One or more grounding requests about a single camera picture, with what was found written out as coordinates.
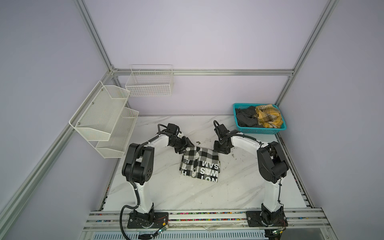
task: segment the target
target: white mesh shelf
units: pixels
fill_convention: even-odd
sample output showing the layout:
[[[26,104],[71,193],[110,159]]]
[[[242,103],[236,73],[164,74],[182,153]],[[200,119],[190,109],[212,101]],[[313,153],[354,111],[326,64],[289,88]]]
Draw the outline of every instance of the white mesh shelf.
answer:
[[[138,111],[123,108],[109,141],[99,141],[95,147],[104,158],[123,156],[138,115]]]
[[[128,96],[126,89],[102,86],[73,127],[87,141],[108,141]]]
[[[171,96],[172,65],[131,65],[131,75],[125,85],[132,97]]]

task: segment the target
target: marble tabletop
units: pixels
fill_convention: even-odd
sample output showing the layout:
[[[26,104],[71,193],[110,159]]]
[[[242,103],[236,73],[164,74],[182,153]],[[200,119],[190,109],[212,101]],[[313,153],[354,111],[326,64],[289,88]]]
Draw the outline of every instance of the marble tabletop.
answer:
[[[129,143],[141,144],[157,133],[157,124],[176,124],[193,144],[213,149],[217,135],[213,121],[228,130],[236,129],[233,116],[161,116],[138,117]],[[249,134],[260,141],[273,142],[273,134]],[[260,208],[264,198],[264,179],[258,172],[257,158],[234,147],[228,155],[219,154],[218,182],[184,176],[179,170],[181,155],[174,148],[155,149],[154,171],[148,184],[156,210],[204,210]],[[123,205],[135,204],[133,188],[121,174],[121,159],[110,187],[104,211],[118,211]],[[281,187],[285,208],[305,208],[292,173],[289,171]]]

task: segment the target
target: laundry basket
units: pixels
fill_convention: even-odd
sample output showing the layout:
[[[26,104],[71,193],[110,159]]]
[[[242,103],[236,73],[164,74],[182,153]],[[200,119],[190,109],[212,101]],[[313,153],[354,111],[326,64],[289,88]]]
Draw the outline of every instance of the laundry basket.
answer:
[[[233,105],[233,114],[235,116],[235,123],[237,129],[242,132],[242,133],[256,133],[256,134],[276,134],[282,130],[286,130],[287,126],[285,125],[285,121],[283,118],[283,115],[281,116],[283,120],[283,124],[281,128],[266,128],[266,127],[240,127],[238,122],[237,122],[237,117],[236,117],[236,111],[235,109],[245,109],[250,106],[259,106],[259,105],[267,105],[267,104],[257,104],[257,103],[235,103]]]
[[[172,65],[131,65],[131,75],[125,85],[132,97],[171,96]]]

